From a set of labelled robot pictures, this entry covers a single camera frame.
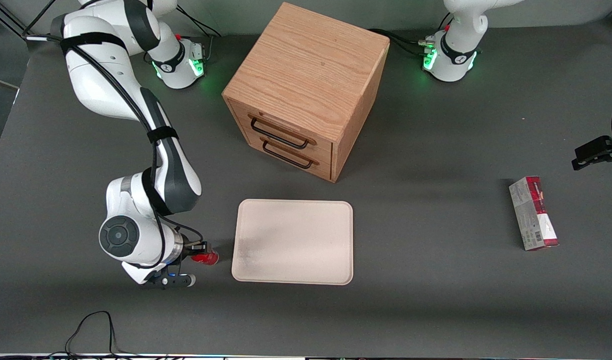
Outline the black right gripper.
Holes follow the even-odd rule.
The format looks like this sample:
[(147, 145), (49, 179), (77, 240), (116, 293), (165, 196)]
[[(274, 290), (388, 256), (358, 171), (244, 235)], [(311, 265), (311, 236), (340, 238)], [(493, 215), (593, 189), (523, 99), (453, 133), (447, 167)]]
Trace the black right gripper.
[(185, 240), (181, 251), (181, 262), (195, 262), (195, 254), (193, 253), (208, 253), (208, 242), (190, 243), (189, 240)]

